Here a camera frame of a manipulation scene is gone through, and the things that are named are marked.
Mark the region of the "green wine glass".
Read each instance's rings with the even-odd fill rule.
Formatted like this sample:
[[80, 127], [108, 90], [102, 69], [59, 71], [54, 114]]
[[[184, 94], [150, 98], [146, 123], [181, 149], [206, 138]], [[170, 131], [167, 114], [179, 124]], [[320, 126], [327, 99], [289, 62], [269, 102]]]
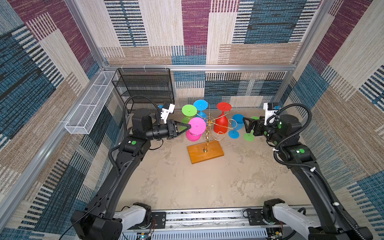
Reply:
[[185, 124], [188, 124], [189, 121], [194, 118], [197, 114], [197, 108], [194, 105], [185, 105], [182, 107], [182, 113], [184, 115], [184, 118], [182, 119], [182, 122]]
[[244, 139], [248, 142], [253, 142], [254, 139], [255, 139], [255, 136], [254, 136], [254, 129], [250, 129], [250, 131], [248, 131], [250, 127], [250, 124], [248, 124], [247, 126], [245, 126], [245, 129], [246, 129], [246, 133], [244, 134]]

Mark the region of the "light blue wine glass front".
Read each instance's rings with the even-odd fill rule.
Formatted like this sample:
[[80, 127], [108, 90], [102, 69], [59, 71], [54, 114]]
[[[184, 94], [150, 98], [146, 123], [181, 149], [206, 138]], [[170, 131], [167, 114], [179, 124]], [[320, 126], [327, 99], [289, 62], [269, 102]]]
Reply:
[[241, 114], [235, 114], [231, 119], [232, 129], [229, 131], [229, 137], [231, 139], [239, 138], [239, 130], [244, 126], [244, 116]]

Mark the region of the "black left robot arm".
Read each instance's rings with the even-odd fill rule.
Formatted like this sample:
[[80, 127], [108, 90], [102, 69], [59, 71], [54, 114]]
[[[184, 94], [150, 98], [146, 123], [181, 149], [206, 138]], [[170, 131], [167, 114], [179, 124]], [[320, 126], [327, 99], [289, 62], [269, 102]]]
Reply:
[[152, 140], [174, 139], [191, 128], [191, 125], [168, 120], [170, 105], [154, 110], [137, 109], [132, 126], [125, 128], [123, 141], [113, 147], [108, 157], [113, 169], [99, 191], [83, 211], [75, 211], [71, 227], [81, 240], [117, 240], [123, 231], [132, 227], [155, 226], [150, 206], [135, 203], [125, 211], [116, 211], [117, 204], [133, 172], [151, 148]]

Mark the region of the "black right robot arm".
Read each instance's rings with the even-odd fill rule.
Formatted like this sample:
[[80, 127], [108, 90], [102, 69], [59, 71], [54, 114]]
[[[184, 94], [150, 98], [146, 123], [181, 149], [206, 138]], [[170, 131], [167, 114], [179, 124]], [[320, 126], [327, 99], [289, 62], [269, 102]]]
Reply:
[[311, 221], [283, 200], [272, 199], [264, 203], [263, 221], [268, 225], [287, 224], [307, 240], [373, 239], [371, 231], [360, 227], [343, 207], [312, 151], [299, 141], [300, 133], [312, 120], [311, 109], [303, 104], [280, 108], [277, 103], [266, 103], [264, 110], [265, 115], [258, 119], [243, 118], [246, 132], [266, 138], [275, 161], [286, 166], [299, 180], [319, 219]]

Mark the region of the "green wine glass back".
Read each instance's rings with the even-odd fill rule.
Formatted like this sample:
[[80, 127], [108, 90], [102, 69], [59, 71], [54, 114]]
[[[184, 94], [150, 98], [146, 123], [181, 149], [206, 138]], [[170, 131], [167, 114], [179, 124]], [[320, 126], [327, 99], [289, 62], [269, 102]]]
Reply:
[[184, 115], [184, 118], [182, 119], [182, 122], [185, 124], [188, 124], [189, 121], [194, 118], [197, 114], [197, 108], [194, 105], [185, 105], [182, 107], [182, 113]]

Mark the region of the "green wine glass front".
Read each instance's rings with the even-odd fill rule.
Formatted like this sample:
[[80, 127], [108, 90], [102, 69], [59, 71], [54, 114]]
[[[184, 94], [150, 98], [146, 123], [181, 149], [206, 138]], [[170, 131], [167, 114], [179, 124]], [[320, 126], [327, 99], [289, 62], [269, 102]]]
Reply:
[[254, 129], [250, 129], [250, 131], [248, 131], [250, 127], [250, 124], [248, 124], [247, 126], [245, 126], [245, 129], [246, 129], [246, 133], [244, 134], [244, 139], [248, 142], [253, 142], [254, 139], [255, 139], [255, 136], [254, 136]]

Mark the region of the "pink wine glass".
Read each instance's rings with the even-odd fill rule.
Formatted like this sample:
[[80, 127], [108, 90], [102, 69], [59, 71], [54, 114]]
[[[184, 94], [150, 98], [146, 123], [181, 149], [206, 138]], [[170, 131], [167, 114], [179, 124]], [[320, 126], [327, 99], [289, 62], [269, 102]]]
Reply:
[[186, 132], [186, 137], [189, 141], [196, 142], [205, 132], [206, 122], [203, 119], [196, 117], [189, 121], [189, 125], [191, 128]]

